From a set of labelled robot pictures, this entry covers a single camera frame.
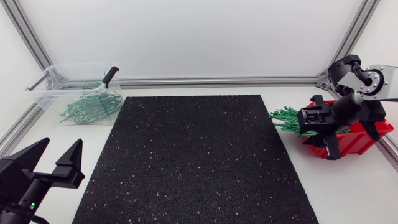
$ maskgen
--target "transparent storage box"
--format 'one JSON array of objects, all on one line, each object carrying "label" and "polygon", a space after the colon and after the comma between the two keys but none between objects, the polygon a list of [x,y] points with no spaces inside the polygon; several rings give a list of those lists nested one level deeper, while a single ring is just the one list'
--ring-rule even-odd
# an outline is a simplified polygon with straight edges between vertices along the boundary
[{"label": "transparent storage box", "polygon": [[114,124],[123,105],[115,63],[52,65],[26,93],[60,124]]}]

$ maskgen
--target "white wall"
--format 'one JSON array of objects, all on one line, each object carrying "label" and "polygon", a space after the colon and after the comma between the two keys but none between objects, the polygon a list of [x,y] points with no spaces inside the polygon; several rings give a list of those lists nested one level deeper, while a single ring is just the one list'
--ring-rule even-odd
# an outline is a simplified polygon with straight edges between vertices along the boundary
[{"label": "white wall", "polygon": [[53,63],[119,77],[315,76],[362,0],[20,0]]},{"label": "white wall", "polygon": [[[397,9],[396,0],[380,1],[352,52],[359,55],[362,67],[376,64],[398,66]],[[383,106],[387,112],[386,119],[396,128],[391,136],[398,142],[398,103],[383,102]]]},{"label": "white wall", "polygon": [[42,71],[0,6],[0,137],[33,103],[23,96]]}]

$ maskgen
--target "black cable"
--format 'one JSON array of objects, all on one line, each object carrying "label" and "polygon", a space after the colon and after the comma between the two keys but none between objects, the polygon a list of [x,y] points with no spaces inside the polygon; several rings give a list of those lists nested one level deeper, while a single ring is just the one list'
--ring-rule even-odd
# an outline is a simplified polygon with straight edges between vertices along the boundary
[{"label": "black cable", "polygon": [[363,73],[363,70],[361,69],[361,66],[359,65],[358,62],[353,62],[353,71],[356,77],[361,80],[366,86],[369,86],[372,84],[372,80],[368,80],[366,75]]},{"label": "black cable", "polygon": [[32,218],[32,222],[38,223],[38,224],[50,224],[47,220],[45,220],[42,217],[39,217],[37,215],[34,215]]}]

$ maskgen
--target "green wire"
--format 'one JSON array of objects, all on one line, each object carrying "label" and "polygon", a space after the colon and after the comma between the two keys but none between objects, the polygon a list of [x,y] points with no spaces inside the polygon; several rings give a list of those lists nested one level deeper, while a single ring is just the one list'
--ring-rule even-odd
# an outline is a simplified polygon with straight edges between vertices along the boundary
[{"label": "green wire", "polygon": [[[291,107],[284,106],[284,109],[277,109],[276,111],[271,112],[269,118],[283,121],[284,123],[282,124],[274,123],[274,126],[281,127],[282,131],[294,132],[298,137],[310,137],[317,135],[318,132],[316,131],[307,131],[303,134],[300,133],[300,125],[299,119],[297,118],[297,113],[297,110]],[[339,131],[338,134],[345,134],[350,132],[351,130],[346,128]]]},{"label": "green wire", "polygon": [[[70,86],[67,88],[89,90],[100,85],[100,82],[88,82],[82,87]],[[90,124],[118,112],[123,105],[123,98],[115,91],[106,91],[99,95],[80,96],[80,99],[67,105],[62,116],[64,121],[73,121],[78,124]]]}]

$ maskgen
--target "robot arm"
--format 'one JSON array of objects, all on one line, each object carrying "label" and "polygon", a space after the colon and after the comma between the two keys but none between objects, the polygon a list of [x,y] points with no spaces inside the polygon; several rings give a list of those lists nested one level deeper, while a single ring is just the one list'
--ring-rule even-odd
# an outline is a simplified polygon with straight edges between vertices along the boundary
[{"label": "robot arm", "polygon": [[375,122],[384,121],[386,112],[380,101],[398,101],[397,67],[373,65],[365,70],[357,55],[349,55],[335,62],[328,69],[329,79],[342,98],[332,105],[326,105],[322,96],[311,98],[314,106],[302,108],[298,114],[300,132],[309,130],[319,134],[310,137],[303,144],[324,147],[327,159],[341,157],[336,133],[356,122],[360,122],[373,141],[380,135]]},{"label": "robot arm", "polygon": [[79,188],[85,178],[81,172],[83,141],[74,145],[56,162],[51,174],[34,172],[50,139],[0,159],[0,223],[48,223],[35,215],[51,187]]}]

